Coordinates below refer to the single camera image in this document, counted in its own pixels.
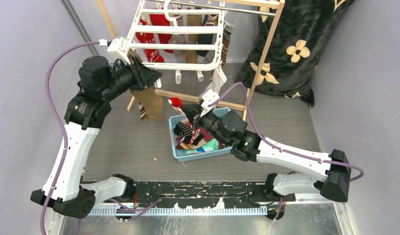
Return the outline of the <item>mint green sock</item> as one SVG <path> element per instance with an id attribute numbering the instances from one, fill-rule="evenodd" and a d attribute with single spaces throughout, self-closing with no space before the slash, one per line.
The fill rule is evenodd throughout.
<path id="1" fill-rule="evenodd" d="M 219 149 L 219 142 L 216 139 L 212 139 L 197 149 L 187 150 L 186 155 L 212 152 L 218 149 Z"/>

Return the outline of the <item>red white striped sock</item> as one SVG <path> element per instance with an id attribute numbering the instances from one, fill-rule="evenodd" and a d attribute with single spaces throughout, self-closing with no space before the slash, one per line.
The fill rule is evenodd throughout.
<path id="1" fill-rule="evenodd" d="M 181 109 L 181 106 L 183 105 L 181 99 L 177 98 L 177 97 L 171 97 L 171 98 L 168 99 L 168 103 L 172 106 L 172 108 L 177 113 L 179 113 L 180 115 L 184 116 L 183 120 L 180 121 L 180 122 L 191 126 L 192 136 L 191 137 L 181 137 L 182 138 L 182 142 L 186 143 L 186 144 L 191 144 L 191 145 L 198 145 L 199 142 L 201 141 L 201 139 L 203 138 L 202 133 L 201 133 L 201 131 L 199 129 L 198 130 L 194 129 L 193 125 L 188 120 L 186 114 Z"/>

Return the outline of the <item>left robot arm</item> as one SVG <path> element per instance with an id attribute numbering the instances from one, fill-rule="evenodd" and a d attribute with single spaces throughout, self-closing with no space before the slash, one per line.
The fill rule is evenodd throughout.
<path id="1" fill-rule="evenodd" d="M 126 91 L 151 87 L 162 74 L 136 57 L 130 63 L 117 59 L 110 65 L 103 56 L 84 60 L 78 74 L 79 92 L 64 115 L 63 140 L 55 165 L 45 185 L 33 191 L 30 199 L 61 215 L 82 219 L 99 203 L 134 198 L 134 181 L 122 174 L 91 184 L 82 184 L 81 179 L 90 148 L 111 111 L 111 101 Z"/>

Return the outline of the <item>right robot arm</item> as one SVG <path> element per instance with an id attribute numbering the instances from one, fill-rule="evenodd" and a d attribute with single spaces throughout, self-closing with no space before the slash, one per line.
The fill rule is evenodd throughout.
<path id="1" fill-rule="evenodd" d="M 236 112 L 218 117 L 213 111 L 202 114 L 199 104 L 182 105 L 182 111 L 194 128 L 203 128 L 231 154 L 242 161 L 276 164 L 296 171 L 292 175 L 268 175 L 264 195 L 270 201 L 294 193 L 316 193 L 331 201 L 349 199 L 351 169 L 346 154 L 307 151 L 281 144 L 257 132 L 247 130 L 247 122 Z"/>

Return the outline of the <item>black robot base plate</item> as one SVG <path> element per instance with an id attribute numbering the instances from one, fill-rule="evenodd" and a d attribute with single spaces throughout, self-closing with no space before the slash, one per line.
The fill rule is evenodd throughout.
<path id="1" fill-rule="evenodd" d="M 139 208 L 153 203 L 157 208 L 186 209 L 256 208 L 278 203 L 280 198 L 269 193 L 264 182 L 136 182 L 133 195 L 115 197 L 114 200 Z"/>

